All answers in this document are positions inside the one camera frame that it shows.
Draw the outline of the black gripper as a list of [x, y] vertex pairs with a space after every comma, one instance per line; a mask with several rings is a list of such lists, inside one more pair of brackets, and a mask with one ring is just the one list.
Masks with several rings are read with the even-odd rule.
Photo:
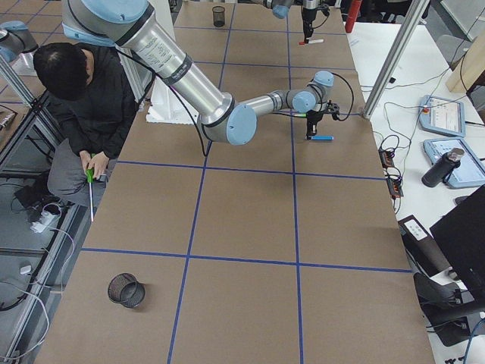
[[302, 22], [304, 43], [309, 43], [313, 35], [313, 21], [317, 13], [321, 11], [326, 17], [330, 15], [329, 5], [321, 0], [302, 0]]
[[312, 140], [317, 134], [318, 122], [323, 119], [324, 115], [331, 115], [332, 119], [337, 121], [340, 115], [340, 107], [334, 102], [327, 102], [325, 105], [319, 105], [318, 110], [306, 112], [306, 139]]

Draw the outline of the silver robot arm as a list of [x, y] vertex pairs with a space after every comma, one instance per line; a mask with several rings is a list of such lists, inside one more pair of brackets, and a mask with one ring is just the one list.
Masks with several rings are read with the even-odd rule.
[[[330, 6], [325, 1], [261, 0], [252, 1], [252, 3], [262, 5], [267, 9], [271, 9], [272, 14], [279, 19], [284, 19], [285, 17], [287, 17], [291, 7], [293, 5], [298, 5], [301, 10], [302, 29], [304, 34], [304, 38], [302, 41], [299, 42], [299, 44], [303, 46], [307, 44], [323, 42], [322, 39], [312, 40], [311, 38], [313, 36], [314, 30], [324, 25], [328, 17], [330, 16]], [[321, 12], [324, 15], [324, 20], [320, 25], [315, 27], [313, 25], [313, 22], [315, 21], [318, 12]]]
[[255, 135], [257, 118], [282, 109], [303, 113], [307, 138], [325, 114], [338, 118], [339, 106], [330, 101], [334, 75], [318, 71], [304, 89], [276, 90], [244, 103], [221, 92], [157, 22], [147, 1], [64, 1], [64, 34], [99, 46], [126, 48], [161, 81], [181, 95], [199, 114], [198, 124], [208, 140], [235, 146]]

